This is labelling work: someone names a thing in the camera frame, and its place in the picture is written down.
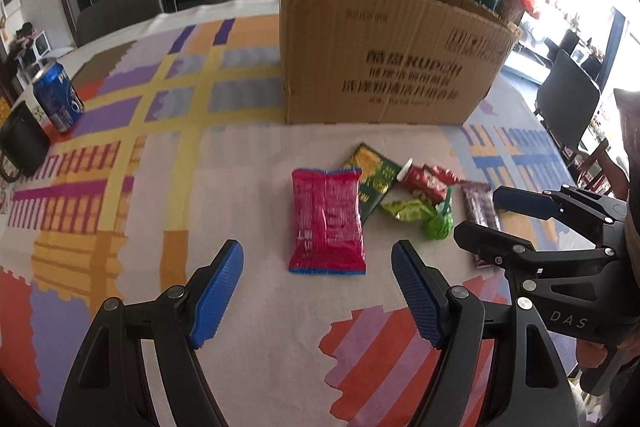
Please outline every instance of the red snack package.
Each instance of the red snack package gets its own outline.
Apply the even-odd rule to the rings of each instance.
[[[365,273],[358,212],[360,170],[296,169],[291,177],[296,248],[289,261],[289,271]]]
[[[412,165],[407,162],[398,173],[398,181],[411,192],[420,192],[437,205],[447,197],[447,186],[458,183],[458,177],[449,169],[438,165]]]
[[[495,212],[491,185],[463,180],[460,182],[460,188],[462,188],[462,198],[465,201],[466,218],[483,227],[500,230],[500,221]],[[492,266],[478,256],[474,255],[474,257],[476,268]]]

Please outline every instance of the blue soda can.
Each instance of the blue soda can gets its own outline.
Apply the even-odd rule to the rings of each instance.
[[[58,62],[47,64],[36,73],[33,95],[60,133],[70,130],[84,112],[82,100],[71,85],[65,68]]]

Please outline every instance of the pink snack package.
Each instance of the pink snack package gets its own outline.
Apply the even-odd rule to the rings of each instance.
[[[358,211],[359,169],[292,172],[296,249],[289,271],[354,275],[365,273]]]

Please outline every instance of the open cardboard box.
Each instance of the open cardboard box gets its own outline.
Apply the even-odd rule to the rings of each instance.
[[[290,124],[462,124],[518,38],[472,0],[281,0]]]

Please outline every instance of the tablecloth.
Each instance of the tablecloth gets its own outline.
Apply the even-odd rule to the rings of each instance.
[[[91,78],[91,64],[80,70],[86,114],[56,137],[31,179],[4,187],[0,369],[50,423],[102,301],[154,299],[232,237],[244,247],[244,272],[218,333],[198,351],[229,424],[405,425],[437,352],[420,338],[396,284],[393,243],[412,240],[426,263],[482,299],[505,302],[506,281],[499,269],[476,270],[451,237],[425,241],[419,227],[382,211],[364,226],[366,275],[289,273],[291,171],[339,167],[366,142],[398,163],[412,157],[494,186],[556,190],[571,182],[500,76],[462,127],[284,126],[278,16],[233,12],[215,19],[222,12],[212,10],[212,20],[188,25],[184,15],[164,16],[169,24],[124,45],[104,78]],[[121,31],[63,63],[74,75],[100,46],[134,34]],[[453,206],[459,222],[457,192]],[[552,220],[501,220],[539,249],[585,245]],[[571,367],[573,341],[554,338]],[[490,350],[484,342],[463,425],[479,413]],[[152,343],[143,351],[161,425],[173,425]]]

